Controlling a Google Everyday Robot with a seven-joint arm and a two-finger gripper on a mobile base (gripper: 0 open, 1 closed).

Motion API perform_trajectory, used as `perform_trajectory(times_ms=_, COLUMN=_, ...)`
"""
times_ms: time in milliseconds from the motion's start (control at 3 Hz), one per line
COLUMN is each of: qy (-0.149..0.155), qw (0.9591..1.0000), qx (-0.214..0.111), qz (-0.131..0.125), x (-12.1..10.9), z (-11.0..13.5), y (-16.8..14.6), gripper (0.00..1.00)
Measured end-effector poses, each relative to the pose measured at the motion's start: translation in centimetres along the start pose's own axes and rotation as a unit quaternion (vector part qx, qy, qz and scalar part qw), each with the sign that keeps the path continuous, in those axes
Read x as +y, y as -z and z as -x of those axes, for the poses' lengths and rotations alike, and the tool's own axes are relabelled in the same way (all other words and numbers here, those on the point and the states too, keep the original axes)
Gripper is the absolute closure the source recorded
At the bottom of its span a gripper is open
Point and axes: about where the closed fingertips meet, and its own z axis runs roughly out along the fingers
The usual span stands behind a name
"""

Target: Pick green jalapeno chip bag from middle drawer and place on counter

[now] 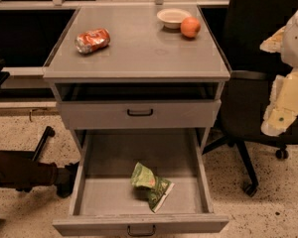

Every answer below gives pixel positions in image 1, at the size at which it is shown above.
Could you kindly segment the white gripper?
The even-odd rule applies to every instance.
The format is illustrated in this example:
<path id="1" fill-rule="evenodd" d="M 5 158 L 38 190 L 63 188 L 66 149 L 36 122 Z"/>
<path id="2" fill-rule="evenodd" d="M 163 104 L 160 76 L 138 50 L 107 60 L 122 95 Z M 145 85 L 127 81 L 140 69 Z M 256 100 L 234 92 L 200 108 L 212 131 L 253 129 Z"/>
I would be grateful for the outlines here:
<path id="1" fill-rule="evenodd" d="M 263 41 L 259 48 L 268 53 L 280 53 L 284 63 L 298 67 L 298 10 L 285 28 L 280 28 Z M 267 136 L 284 133 L 298 116 L 298 68 L 273 81 L 269 105 L 263 115 L 261 132 Z"/>

